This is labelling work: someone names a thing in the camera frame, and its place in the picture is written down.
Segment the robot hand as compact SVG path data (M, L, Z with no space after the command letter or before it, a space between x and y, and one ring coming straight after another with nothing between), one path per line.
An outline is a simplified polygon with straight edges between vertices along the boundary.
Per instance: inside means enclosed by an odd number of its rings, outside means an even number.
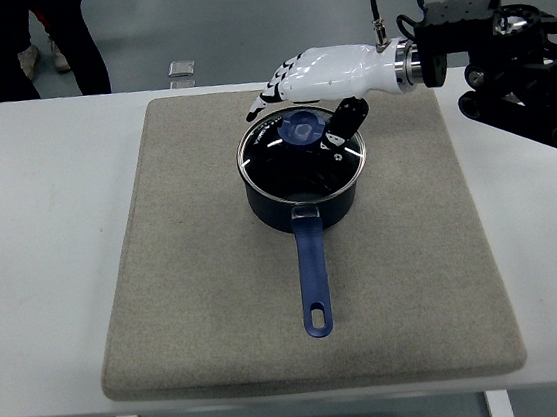
M405 94L417 84L412 64L416 47L394 38L384 49L371 45L311 48L283 62L253 102L246 120L251 122L274 103L359 101L369 91Z

